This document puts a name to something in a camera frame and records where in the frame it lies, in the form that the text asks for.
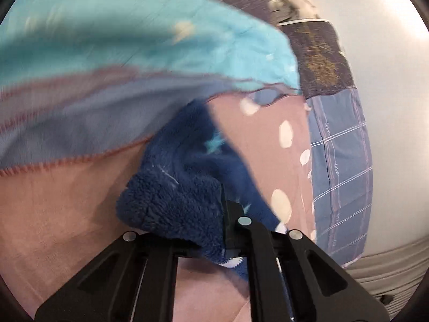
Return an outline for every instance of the light blue fabric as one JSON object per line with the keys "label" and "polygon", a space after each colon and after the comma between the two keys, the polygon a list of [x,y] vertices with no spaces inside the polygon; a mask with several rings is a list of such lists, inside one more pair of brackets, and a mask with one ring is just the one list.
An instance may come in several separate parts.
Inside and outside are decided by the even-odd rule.
{"label": "light blue fabric", "polygon": [[16,0],[0,25],[0,85],[109,64],[299,88],[284,34],[214,0]]}

